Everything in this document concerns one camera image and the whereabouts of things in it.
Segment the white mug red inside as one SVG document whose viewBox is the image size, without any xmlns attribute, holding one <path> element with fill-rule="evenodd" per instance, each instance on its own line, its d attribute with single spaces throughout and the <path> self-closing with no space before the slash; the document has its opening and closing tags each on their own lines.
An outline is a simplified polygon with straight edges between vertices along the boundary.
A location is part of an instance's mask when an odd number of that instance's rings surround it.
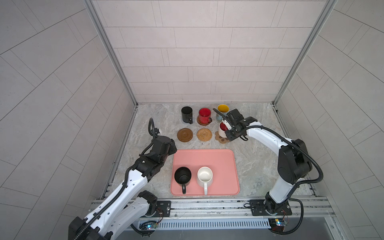
<svg viewBox="0 0 384 240">
<path fill-rule="evenodd" d="M 223 122 L 221 122 L 219 124 L 219 130 L 218 130 L 219 136 L 222 138 L 227 138 L 227 135 L 226 135 L 227 130 L 228 130 L 227 126 Z"/>
</svg>

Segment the blue mug yellow inside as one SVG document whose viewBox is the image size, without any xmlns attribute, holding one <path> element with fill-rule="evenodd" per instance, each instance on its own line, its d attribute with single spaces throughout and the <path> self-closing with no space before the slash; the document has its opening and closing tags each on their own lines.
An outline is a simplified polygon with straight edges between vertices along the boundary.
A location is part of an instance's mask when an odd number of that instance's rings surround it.
<svg viewBox="0 0 384 240">
<path fill-rule="evenodd" d="M 223 115 L 226 115 L 227 112 L 230 110 L 229 106 L 225 105 L 225 104 L 220 104 L 218 105 L 217 107 L 217 110 L 222 113 Z M 221 121 L 222 121 L 222 116 L 219 115 L 219 114 L 216 114 L 216 123 L 219 124 Z"/>
</svg>

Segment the cork paw print coaster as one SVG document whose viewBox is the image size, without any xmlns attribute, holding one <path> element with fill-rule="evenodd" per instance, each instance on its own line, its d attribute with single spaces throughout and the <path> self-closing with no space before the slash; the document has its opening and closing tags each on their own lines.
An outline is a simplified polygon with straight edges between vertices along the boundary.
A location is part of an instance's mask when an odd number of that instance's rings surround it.
<svg viewBox="0 0 384 240">
<path fill-rule="evenodd" d="M 221 144 L 226 144 L 226 143 L 229 143 L 229 139 L 228 138 L 223 138 L 219 135 L 219 132 L 216 131 L 215 132 L 215 140 L 218 141 L 219 143 Z"/>
</svg>

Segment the black mug red inside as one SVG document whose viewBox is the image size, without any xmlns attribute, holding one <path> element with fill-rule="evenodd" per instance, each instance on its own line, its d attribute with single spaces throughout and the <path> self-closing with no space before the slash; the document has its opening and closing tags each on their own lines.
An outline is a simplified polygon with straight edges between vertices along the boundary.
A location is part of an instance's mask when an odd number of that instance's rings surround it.
<svg viewBox="0 0 384 240">
<path fill-rule="evenodd" d="M 198 118 L 200 119 L 200 121 L 202 123 L 207 123 L 209 118 L 211 118 L 211 110 L 208 109 L 208 108 L 201 108 L 199 110 L 199 115 L 198 115 Z"/>
</svg>

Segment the black mug front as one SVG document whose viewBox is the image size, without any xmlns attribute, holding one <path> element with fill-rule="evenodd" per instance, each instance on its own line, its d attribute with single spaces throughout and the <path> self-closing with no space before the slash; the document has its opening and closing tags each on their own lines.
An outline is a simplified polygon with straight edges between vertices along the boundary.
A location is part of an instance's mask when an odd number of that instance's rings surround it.
<svg viewBox="0 0 384 240">
<path fill-rule="evenodd" d="M 187 193 L 187 185 L 191 181 L 192 172 L 187 167 L 180 167 L 175 171 L 174 179 L 182 187 L 182 193 L 185 195 Z"/>
</svg>

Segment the woven rattan round coaster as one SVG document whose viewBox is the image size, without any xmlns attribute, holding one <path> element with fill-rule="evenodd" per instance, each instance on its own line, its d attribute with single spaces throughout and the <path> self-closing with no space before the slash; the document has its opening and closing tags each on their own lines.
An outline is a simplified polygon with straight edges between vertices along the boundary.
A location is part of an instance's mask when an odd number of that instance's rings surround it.
<svg viewBox="0 0 384 240">
<path fill-rule="evenodd" d="M 212 138 L 213 134 L 212 132 L 207 129 L 203 128 L 197 131 L 197 138 L 202 142 L 207 142 Z"/>
</svg>

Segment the dark wooden round coaster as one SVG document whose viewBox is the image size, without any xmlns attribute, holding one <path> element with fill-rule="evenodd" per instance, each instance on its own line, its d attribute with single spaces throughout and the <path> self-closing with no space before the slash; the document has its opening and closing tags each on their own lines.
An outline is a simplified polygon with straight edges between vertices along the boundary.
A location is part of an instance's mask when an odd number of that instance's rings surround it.
<svg viewBox="0 0 384 240">
<path fill-rule="evenodd" d="M 193 132 L 188 128 L 180 129 L 177 133 L 177 138 L 181 142 L 189 142 L 193 138 Z"/>
</svg>

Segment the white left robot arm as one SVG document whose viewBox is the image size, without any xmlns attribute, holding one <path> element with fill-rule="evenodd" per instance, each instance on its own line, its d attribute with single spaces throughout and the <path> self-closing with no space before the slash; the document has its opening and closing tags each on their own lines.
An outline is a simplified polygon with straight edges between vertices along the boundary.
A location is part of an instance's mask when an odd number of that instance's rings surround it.
<svg viewBox="0 0 384 240">
<path fill-rule="evenodd" d="M 142 188 L 156 175 L 168 156 L 177 152 L 175 141 L 155 137 L 152 149 L 130 166 L 122 184 L 83 219 L 69 225 L 70 240 L 115 240 L 128 226 L 156 210 L 157 197 Z"/>
</svg>

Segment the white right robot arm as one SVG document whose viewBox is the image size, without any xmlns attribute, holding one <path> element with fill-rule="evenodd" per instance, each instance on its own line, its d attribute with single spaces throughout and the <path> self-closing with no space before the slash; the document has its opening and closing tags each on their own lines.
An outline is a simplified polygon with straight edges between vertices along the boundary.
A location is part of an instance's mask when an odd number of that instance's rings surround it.
<svg viewBox="0 0 384 240">
<path fill-rule="evenodd" d="M 247 141 L 249 136 L 277 154 L 279 177 L 266 194 L 266 204 L 281 204 L 289 199 L 300 185 L 313 183 L 311 180 L 304 180 L 313 169 L 314 160 L 309 156 L 303 141 L 287 139 L 263 126 L 253 117 L 244 118 L 237 109 L 222 118 L 222 123 L 228 128 L 225 134 L 230 141 L 237 138 Z"/>
</svg>

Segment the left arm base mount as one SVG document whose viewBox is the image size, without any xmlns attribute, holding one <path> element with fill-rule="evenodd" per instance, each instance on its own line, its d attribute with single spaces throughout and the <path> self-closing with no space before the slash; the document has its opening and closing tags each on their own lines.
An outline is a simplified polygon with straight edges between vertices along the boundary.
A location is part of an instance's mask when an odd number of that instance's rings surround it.
<svg viewBox="0 0 384 240">
<path fill-rule="evenodd" d="M 171 201 L 159 201 L 158 198 L 149 191 L 139 193 L 138 197 L 144 198 L 149 204 L 149 209 L 143 217 L 169 217 L 171 211 Z"/>
</svg>

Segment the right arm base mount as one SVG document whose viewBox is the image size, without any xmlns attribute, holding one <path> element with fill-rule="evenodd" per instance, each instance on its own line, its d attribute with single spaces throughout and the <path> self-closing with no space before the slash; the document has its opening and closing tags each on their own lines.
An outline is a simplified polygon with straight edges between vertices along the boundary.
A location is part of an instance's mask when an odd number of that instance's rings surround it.
<svg viewBox="0 0 384 240">
<path fill-rule="evenodd" d="M 266 194 L 265 200 L 249 200 L 243 206 L 244 208 L 251 210 L 252 216 L 292 215 L 288 199 L 281 203 L 277 203 L 272 199 L 269 193 Z"/>
</svg>

